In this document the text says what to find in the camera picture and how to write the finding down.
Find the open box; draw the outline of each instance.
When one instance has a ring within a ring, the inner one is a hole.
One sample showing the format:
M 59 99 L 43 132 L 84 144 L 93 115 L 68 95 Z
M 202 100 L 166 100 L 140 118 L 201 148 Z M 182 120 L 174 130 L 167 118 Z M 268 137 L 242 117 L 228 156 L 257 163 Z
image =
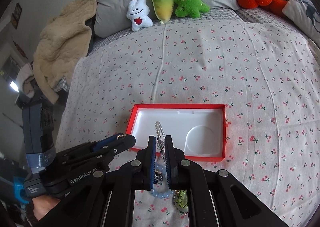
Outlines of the open box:
M 223 104 L 138 104 L 133 106 L 126 133 L 136 138 L 132 150 L 144 149 L 149 136 L 156 136 L 159 121 L 186 158 L 219 162 L 225 158 L 225 119 Z

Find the green plush toy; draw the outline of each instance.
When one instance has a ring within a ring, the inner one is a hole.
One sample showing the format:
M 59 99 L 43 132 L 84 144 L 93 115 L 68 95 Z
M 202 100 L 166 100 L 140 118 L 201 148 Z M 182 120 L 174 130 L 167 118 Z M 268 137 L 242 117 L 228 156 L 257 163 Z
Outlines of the green plush toy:
M 207 13 L 210 7 L 204 4 L 201 0 L 174 0 L 178 5 L 175 13 L 178 17 L 200 18 L 200 13 Z
M 174 5 L 173 0 L 152 0 L 153 8 L 160 23 L 166 23 L 170 20 Z

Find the bright window light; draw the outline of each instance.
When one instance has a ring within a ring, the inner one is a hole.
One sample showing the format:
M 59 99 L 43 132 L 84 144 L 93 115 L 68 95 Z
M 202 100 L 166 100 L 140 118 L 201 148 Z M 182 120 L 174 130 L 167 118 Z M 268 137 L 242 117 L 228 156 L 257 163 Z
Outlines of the bright window light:
M 19 88 L 18 88 L 18 86 L 16 85 L 15 82 L 12 81 L 12 82 L 10 83 L 10 86 L 12 87 L 13 90 L 19 92 Z

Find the white bunny plush toy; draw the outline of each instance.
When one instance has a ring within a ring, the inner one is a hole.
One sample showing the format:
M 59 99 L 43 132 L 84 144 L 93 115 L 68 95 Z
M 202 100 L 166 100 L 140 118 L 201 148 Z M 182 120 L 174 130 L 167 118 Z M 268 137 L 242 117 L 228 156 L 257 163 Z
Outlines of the white bunny plush toy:
M 132 30 L 138 31 L 144 27 L 152 26 L 152 20 L 148 17 L 150 12 L 146 5 L 147 0 L 132 0 L 129 3 L 127 18 L 132 22 Z

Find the bed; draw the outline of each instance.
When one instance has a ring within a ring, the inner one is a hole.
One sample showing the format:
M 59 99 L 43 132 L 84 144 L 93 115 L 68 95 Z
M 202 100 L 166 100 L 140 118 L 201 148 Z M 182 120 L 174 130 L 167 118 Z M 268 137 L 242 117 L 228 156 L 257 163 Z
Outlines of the bed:
M 216 8 L 96 41 L 76 65 L 57 151 L 125 132 L 133 104 L 222 103 L 226 157 L 199 164 L 227 169 L 288 226 L 305 226 L 320 202 L 320 68 L 297 27 L 255 12 Z M 110 169 L 135 156 L 121 153 Z M 163 192 L 166 181 L 154 188 Z M 136 192 L 133 218 L 188 226 L 172 196 L 148 191 Z

